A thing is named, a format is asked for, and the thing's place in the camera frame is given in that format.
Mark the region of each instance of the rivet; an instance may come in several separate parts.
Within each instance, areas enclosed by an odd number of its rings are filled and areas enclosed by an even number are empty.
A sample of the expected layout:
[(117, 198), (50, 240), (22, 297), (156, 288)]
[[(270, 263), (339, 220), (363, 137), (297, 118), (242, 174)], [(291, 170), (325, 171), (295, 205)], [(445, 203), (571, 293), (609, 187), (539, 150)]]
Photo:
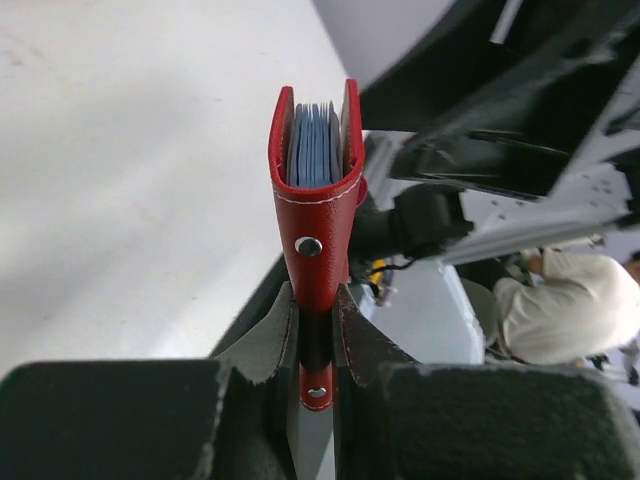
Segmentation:
[(305, 257), (315, 257), (322, 252), (322, 243), (313, 237), (300, 237), (295, 243), (296, 252)]
[(313, 398), (321, 398), (321, 397), (324, 397), (326, 394), (327, 394), (327, 390), (323, 387), (309, 389), (309, 395), (312, 396)]

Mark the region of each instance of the stack of cards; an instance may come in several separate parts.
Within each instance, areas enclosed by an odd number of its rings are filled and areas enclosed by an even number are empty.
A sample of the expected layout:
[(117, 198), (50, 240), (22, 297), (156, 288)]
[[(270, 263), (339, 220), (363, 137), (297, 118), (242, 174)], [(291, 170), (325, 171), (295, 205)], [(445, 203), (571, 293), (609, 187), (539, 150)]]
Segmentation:
[(298, 104), (293, 122), (287, 184), (314, 189), (342, 180), (340, 127), (333, 103)]

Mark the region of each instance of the person's leg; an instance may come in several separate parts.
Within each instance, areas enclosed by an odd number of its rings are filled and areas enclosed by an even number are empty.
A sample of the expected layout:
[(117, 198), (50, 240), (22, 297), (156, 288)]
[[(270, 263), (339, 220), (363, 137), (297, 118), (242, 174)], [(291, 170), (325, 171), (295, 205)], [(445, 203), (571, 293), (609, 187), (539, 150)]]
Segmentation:
[(460, 265), (458, 274), (462, 278), (482, 285), (490, 292), (493, 292), (496, 283), (503, 278), (513, 278), (509, 271), (494, 258)]

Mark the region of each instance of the white table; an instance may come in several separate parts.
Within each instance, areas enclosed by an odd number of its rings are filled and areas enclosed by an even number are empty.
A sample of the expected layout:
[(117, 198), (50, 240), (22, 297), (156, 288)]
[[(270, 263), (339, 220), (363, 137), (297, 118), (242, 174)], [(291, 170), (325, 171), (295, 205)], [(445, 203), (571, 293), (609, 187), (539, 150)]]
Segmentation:
[(280, 250), (280, 87), (342, 101), (307, 0), (0, 4), (0, 376), (209, 353)]

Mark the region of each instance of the red leather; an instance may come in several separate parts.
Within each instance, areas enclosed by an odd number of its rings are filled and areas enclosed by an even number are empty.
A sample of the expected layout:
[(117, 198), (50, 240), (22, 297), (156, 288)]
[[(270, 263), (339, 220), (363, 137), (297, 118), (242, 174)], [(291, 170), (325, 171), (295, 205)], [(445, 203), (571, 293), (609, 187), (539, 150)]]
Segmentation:
[[(269, 135), (269, 170), (273, 185), (280, 238), (296, 302), (302, 312), (325, 313), (334, 302), (338, 285), (349, 276), (347, 249), (356, 207), (367, 194), (362, 176), (364, 143), (360, 98), (355, 80), (347, 80), (340, 119), (344, 178), (329, 187), (299, 189), (286, 185), (286, 161), (294, 116), (293, 89), (284, 87), (276, 104)], [(319, 255), (299, 254), (295, 242), (302, 237), (320, 241)], [(318, 397), (311, 390), (323, 388)], [(300, 365), (300, 401), (321, 411), (333, 398), (332, 366), (309, 371)]]

